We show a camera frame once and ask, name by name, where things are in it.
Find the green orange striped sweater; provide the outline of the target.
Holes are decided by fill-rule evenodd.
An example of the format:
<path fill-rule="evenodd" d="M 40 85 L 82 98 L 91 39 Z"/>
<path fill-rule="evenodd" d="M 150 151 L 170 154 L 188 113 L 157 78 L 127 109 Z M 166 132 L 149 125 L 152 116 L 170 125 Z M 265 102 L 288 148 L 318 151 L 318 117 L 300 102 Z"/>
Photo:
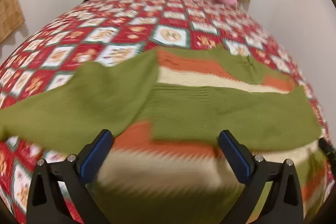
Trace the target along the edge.
<path fill-rule="evenodd" d="M 303 86 L 221 47 L 157 47 L 1 110 L 1 138 L 78 153 L 103 129 L 115 137 L 89 192 L 113 223 L 218 223 L 242 193 L 218 146 L 228 130 L 266 159 L 294 161 L 303 216 L 323 204 L 322 127 Z"/>

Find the red patterned bed quilt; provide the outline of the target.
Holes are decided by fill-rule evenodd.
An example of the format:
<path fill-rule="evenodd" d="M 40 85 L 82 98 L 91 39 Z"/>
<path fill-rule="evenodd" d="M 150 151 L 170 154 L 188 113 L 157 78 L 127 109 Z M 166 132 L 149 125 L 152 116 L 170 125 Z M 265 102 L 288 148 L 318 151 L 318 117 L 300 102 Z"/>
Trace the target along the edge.
<path fill-rule="evenodd" d="M 90 0 L 66 12 L 29 37 L 1 66 L 1 110 L 66 84 L 86 61 L 113 67 L 157 47 L 211 50 L 250 56 L 303 86 L 322 135 L 321 106 L 296 62 L 248 14 L 209 0 Z M 67 155 L 17 136 L 1 138 L 1 200 L 19 223 L 26 222 L 29 188 L 39 159 Z"/>

